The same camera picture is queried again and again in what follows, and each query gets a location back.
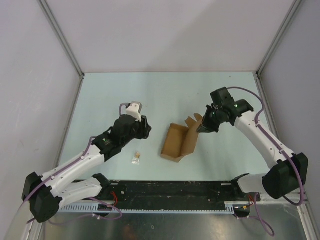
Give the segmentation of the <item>brown cardboard box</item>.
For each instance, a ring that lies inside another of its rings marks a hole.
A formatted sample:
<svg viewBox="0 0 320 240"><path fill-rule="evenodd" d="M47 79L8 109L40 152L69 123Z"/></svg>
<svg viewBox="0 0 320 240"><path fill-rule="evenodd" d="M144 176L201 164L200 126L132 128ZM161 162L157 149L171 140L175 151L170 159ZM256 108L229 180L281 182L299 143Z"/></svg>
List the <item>brown cardboard box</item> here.
<svg viewBox="0 0 320 240"><path fill-rule="evenodd" d="M184 125L171 123L160 153L160 157L179 163L184 157L194 153L199 137L198 127L203 117L195 113L185 120Z"/></svg>

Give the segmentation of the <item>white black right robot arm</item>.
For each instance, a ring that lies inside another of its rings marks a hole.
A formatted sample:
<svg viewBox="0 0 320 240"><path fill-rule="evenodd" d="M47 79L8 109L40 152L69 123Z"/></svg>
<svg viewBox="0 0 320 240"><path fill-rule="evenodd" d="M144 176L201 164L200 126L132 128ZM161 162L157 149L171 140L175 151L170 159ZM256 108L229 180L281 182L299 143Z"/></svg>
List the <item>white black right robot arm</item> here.
<svg viewBox="0 0 320 240"><path fill-rule="evenodd" d="M257 149L269 171L264 174L243 174L234 179L231 196L242 201L249 193L265 193L278 200L295 190L304 201L309 160L304 153L294 153L260 121L260 112L244 99L234 100L228 87L210 93L212 104L206 106L198 133L217 133L220 125L229 123L239 130Z"/></svg>

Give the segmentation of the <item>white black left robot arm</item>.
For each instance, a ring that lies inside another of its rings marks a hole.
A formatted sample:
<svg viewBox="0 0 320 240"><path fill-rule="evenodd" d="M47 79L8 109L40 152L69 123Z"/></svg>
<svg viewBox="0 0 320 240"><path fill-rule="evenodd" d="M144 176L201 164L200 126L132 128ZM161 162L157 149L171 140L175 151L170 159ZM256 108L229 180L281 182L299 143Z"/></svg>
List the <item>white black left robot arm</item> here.
<svg viewBox="0 0 320 240"><path fill-rule="evenodd" d="M60 209L85 199L107 199L113 190L110 181L101 173L76 182L88 170L104 164L132 140L144 140L152 128L145 115L137 120L131 115L121 115L107 131L92 136L84 151L46 173L29 174L24 183L22 201L29 202L34 220L44 223Z"/></svg>

